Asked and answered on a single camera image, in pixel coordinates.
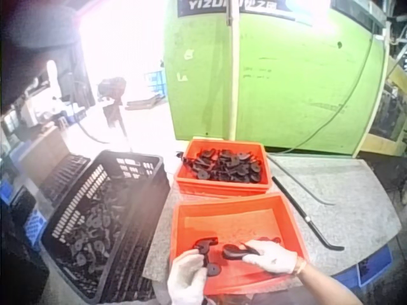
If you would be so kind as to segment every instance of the orange plastic crate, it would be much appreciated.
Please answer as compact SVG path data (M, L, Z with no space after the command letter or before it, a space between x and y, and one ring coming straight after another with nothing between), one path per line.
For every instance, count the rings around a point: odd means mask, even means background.
M251 239L279 237L281 245L308 259L303 239L287 200L279 193L216 201L181 202L172 220L171 261L193 248L201 238L217 237L211 246L209 261L222 267L218 276L208 278L204 293L252 294L267 290L288 275L274 276L242 261L222 258L227 243L239 245Z
M234 142L225 140L193 139L188 145L184 157L195 159L204 150L229 149L232 153L251 153L261 162L261 180L257 184L198 180L190 168L181 164L175 181L184 194L214 197L250 196L265 194L272 185L272 175L268 167L266 151L262 144L255 142Z

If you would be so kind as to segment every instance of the black plastic crate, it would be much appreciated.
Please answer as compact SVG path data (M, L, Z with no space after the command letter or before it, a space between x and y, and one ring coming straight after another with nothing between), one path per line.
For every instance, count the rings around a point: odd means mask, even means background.
M56 207L70 190L72 183L89 164L90 159L75 154L66 156L52 171L39 189Z
M141 274L169 189L161 157L111 151L101 152L73 184L41 241L84 301L154 296Z

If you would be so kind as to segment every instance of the white glove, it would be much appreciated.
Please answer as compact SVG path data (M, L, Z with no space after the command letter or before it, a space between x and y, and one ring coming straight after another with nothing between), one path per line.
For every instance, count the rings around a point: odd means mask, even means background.
M291 274L297 263L297 253L284 249L272 241L251 240L245 245L255 249L260 255L247 254L243 261L263 268L272 273Z
M198 249L184 252L172 262L168 290L173 305L201 305L207 268Z

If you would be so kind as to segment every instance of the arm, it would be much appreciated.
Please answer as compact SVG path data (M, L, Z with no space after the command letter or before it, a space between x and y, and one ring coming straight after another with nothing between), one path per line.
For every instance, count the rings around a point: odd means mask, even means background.
M299 268L302 262L303 259L299 257L297 259L296 268ZM297 277L321 305L362 304L347 287L332 277L326 276L311 264L307 264Z
M320 305L362 304L348 288L306 263L296 252L288 251L272 241L251 240L246 245L254 248L260 255L248 254L243 257L243 261L268 272L297 275Z

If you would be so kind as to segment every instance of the black tool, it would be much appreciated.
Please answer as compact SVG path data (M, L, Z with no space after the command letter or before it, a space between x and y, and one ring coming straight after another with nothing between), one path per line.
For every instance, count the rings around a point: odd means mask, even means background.
M222 268L218 264L214 264L213 262L209 262L209 248L210 246L217 245L218 241L216 237L210 238L203 238L195 242L193 248L199 250L199 254L203 255L203 266L208 269L208 276L217 276L221 271Z
M294 208L297 210L297 212L300 213L301 217L305 220L305 222L314 232L316 237L318 237L319 241L326 248L333 250L333 251L344 251L345 247L334 246L325 239L325 237L322 235L322 233L318 230L318 228L312 222L311 218L304 212L304 210L300 207L298 202L288 193L287 189L285 189L285 187L280 183L280 181L277 180L276 177L272 177L272 180L275 183L275 185L281 190L281 192L288 198L288 200L291 202L291 204L294 206Z
M240 249L238 246L236 245L231 245L231 244L227 244L225 246L223 246L222 249L222 256L224 259L228 259L229 261L238 261L243 259L243 256L247 255L247 254L257 254L259 255L259 252L257 252L255 249L244 245L246 247L246 249Z

